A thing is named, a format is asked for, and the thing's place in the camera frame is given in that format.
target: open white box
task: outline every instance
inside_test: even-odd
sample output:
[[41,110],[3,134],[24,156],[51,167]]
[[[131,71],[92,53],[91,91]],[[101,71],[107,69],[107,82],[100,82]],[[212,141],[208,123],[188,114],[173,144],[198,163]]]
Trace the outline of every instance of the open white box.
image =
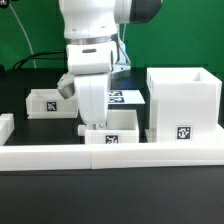
[[215,140],[222,83],[203,68],[148,68],[152,142]]
[[138,143],[137,113],[135,110],[108,110],[106,130],[87,126],[80,132],[85,136],[85,144]]
[[32,89],[26,98],[28,119],[76,118],[76,96],[64,99],[57,89]]

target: white box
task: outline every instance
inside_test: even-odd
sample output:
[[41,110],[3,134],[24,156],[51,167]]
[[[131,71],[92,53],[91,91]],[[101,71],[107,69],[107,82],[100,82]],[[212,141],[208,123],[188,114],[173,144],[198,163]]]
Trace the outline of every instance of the white box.
[[138,143],[139,127],[135,110],[108,110],[106,130],[85,130],[85,144]]
[[64,99],[57,89],[32,89],[26,98],[28,119],[76,118],[76,96]]
[[153,142],[213,139],[222,83],[203,68],[148,68]]

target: table surface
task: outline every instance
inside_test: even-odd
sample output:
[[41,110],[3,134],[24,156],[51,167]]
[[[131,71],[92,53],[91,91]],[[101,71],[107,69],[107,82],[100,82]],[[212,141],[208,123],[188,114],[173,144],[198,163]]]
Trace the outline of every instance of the table surface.
[[[78,119],[27,120],[30,89],[56,88],[62,74],[22,69],[0,76],[1,113],[15,114],[8,145],[82,142]],[[112,89],[140,89],[147,98],[144,79],[144,70],[115,76]],[[1,224],[223,224],[224,167],[1,172],[0,202]]]

